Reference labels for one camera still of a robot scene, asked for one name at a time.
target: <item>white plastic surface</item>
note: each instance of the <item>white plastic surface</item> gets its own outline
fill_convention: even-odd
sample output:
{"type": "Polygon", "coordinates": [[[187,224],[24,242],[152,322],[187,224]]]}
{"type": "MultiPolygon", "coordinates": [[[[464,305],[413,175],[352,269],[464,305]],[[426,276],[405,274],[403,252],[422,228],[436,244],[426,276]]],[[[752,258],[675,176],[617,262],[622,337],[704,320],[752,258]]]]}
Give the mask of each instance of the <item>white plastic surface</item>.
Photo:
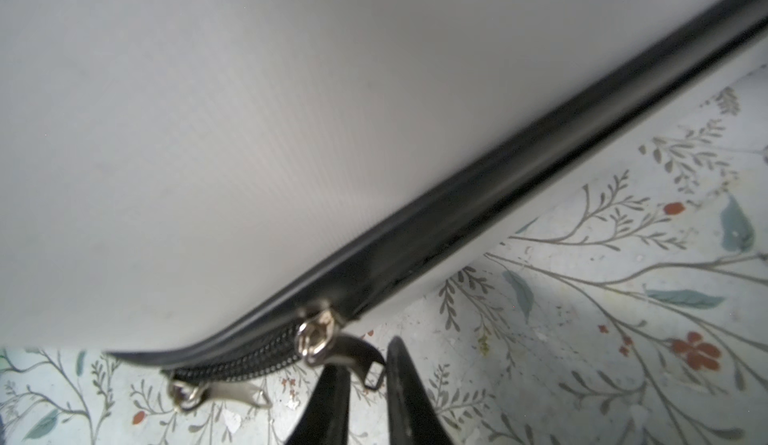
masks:
{"type": "Polygon", "coordinates": [[[0,343],[205,338],[715,1],[0,0],[0,343]]]}

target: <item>black trim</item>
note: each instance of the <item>black trim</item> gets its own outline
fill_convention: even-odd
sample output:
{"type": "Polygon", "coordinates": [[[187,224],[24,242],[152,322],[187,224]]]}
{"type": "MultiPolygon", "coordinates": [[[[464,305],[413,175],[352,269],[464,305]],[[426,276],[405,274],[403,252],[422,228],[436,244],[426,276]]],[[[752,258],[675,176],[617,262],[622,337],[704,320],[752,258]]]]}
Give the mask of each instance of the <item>black trim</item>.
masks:
{"type": "Polygon", "coordinates": [[[380,222],[222,332],[174,351],[115,355],[144,365],[189,366],[243,347],[325,305],[332,305],[341,317],[358,317],[766,27],[768,0],[722,0],[380,222]]]}

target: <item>orange flower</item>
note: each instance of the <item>orange flower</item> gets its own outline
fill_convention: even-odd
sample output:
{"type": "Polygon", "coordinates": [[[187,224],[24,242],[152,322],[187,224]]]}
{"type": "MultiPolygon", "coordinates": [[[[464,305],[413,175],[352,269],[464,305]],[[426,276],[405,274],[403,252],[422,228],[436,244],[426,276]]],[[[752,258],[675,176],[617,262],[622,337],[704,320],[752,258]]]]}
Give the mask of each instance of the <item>orange flower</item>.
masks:
{"type": "Polygon", "coordinates": [[[134,415],[134,425],[139,425],[141,421],[144,420],[144,418],[147,416],[147,413],[142,411],[139,411],[134,415]]]}
{"type": "Polygon", "coordinates": [[[716,358],[720,357],[720,349],[713,344],[702,341],[701,334],[696,331],[688,332],[686,341],[675,338],[672,340],[670,349],[678,354],[685,356],[685,362],[694,370],[701,370],[702,367],[709,370],[720,370],[720,364],[716,358]]]}
{"type": "Polygon", "coordinates": [[[680,202],[667,203],[667,205],[664,206],[664,213],[666,213],[668,216],[676,216],[683,210],[685,210],[685,206],[680,202]]]}

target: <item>black zipper teeth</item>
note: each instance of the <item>black zipper teeth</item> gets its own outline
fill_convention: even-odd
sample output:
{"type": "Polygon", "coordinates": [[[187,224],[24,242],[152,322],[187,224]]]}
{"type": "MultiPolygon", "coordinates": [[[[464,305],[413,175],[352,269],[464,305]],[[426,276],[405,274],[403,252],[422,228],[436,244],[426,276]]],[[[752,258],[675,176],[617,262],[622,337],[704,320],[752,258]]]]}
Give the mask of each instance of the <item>black zipper teeth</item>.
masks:
{"type": "Polygon", "coordinates": [[[299,360],[296,333],[302,321],[294,321],[269,335],[263,335],[234,352],[210,363],[165,370],[163,373],[187,383],[247,381],[279,371],[299,360]]]}

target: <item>zipper slider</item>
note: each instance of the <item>zipper slider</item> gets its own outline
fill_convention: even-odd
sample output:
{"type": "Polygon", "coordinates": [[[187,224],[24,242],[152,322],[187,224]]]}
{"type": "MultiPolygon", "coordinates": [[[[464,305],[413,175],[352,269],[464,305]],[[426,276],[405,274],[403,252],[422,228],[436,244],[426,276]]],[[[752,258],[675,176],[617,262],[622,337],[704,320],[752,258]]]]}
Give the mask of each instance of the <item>zipper slider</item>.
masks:
{"type": "Polygon", "coordinates": [[[311,367],[342,365],[357,375],[363,387],[377,391],[384,382],[386,361],[366,341],[343,334],[331,310],[305,321],[296,333],[296,352],[311,367]]]}
{"type": "Polygon", "coordinates": [[[209,382],[193,385],[171,379],[168,395],[179,413],[197,410],[208,400],[234,400],[255,408],[271,408],[272,402],[264,390],[247,382],[209,382]]]}

